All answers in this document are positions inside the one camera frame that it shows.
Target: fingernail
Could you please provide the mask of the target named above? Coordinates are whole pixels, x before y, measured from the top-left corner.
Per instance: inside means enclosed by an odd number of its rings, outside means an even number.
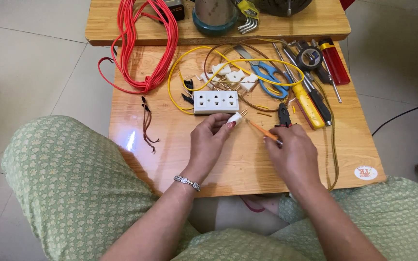
[[[229,123],[229,129],[231,129],[231,128],[235,127],[235,125],[236,125],[236,121],[232,121],[232,122],[230,122],[230,123]]]

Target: round sticker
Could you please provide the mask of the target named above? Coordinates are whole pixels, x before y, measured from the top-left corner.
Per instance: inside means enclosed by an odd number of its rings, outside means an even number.
[[[379,174],[376,169],[370,166],[360,166],[354,170],[356,177],[363,180],[375,179]]]

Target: floral pattern pants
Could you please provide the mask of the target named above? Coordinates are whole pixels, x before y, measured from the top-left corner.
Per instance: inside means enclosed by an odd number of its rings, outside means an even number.
[[[66,116],[17,130],[2,167],[50,260],[99,259],[157,200],[116,144]],[[388,177],[332,196],[387,259],[418,260],[417,183]],[[187,223],[175,259],[324,260],[298,204],[282,197],[279,213],[291,225],[269,237],[237,229],[200,234]]]

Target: blue scissors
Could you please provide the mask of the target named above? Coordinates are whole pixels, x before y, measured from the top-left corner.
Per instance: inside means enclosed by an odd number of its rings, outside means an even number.
[[[253,57],[241,46],[241,45],[236,45],[235,47],[233,47],[233,49],[235,49],[235,51],[237,51],[242,57],[244,57],[245,59],[252,59]],[[249,62],[251,63],[251,69],[254,71],[254,74],[261,76],[262,78],[268,79],[270,81],[276,82],[276,83],[281,83],[275,76],[275,73],[280,73],[283,74],[282,72],[278,71],[277,68],[270,66],[266,63],[264,63],[263,61],[251,61]],[[263,68],[267,74],[262,73],[261,70],[259,69]],[[273,98],[277,98],[277,99],[283,99],[288,95],[288,89],[289,86],[280,86],[280,85],[276,85],[276,84],[272,84],[278,92],[280,92],[280,95],[275,95],[275,93],[270,92],[267,87],[264,84],[264,81],[259,80],[259,83],[261,84],[262,89],[264,90],[264,92],[266,92],[267,94],[269,94],[271,97]]]

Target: red electrical cable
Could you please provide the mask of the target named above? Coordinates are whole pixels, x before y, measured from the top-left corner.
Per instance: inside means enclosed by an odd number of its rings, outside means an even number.
[[[104,78],[104,80],[106,80],[110,85],[114,86],[115,88],[123,92],[138,94],[138,93],[147,93],[150,90],[155,89],[164,80],[164,77],[167,74],[167,70],[169,69],[169,66],[171,65],[172,58],[177,48],[178,26],[177,26],[177,21],[175,21],[175,17],[172,15],[170,9],[167,7],[167,5],[164,3],[163,0],[148,0],[146,3],[143,3],[143,5],[140,7],[140,9],[138,9],[136,14],[133,15],[133,5],[135,4],[135,2],[136,0],[121,0],[120,1],[119,10],[117,12],[117,26],[119,28],[120,35],[114,40],[114,42],[111,45],[112,58],[109,58],[109,57],[101,58],[101,60],[99,60],[99,62],[97,63],[97,68],[101,76]],[[142,13],[144,7],[147,6],[148,4],[152,6],[152,8],[157,12],[159,17],[150,15],[147,13]],[[163,10],[164,14],[168,18],[168,22],[161,15],[161,12],[159,11],[159,9]],[[129,67],[128,67],[130,56],[133,51],[133,48],[135,47],[135,41],[136,41],[135,23],[140,15],[144,15],[144,16],[163,22],[165,30],[167,32],[167,38],[168,38],[167,46],[166,46],[164,54],[161,57],[161,60],[157,64],[151,76],[147,75],[144,81],[142,82],[135,81],[134,79],[130,77]],[[122,39],[122,51],[120,52],[119,60],[117,60],[116,57],[114,56],[113,49],[114,49],[114,45],[119,39]],[[108,79],[106,79],[106,77],[101,72],[101,68],[99,67],[101,62],[104,60],[109,60],[111,62],[114,61],[120,73],[124,77],[124,80],[131,86],[135,87],[138,91],[125,90],[113,84]]]

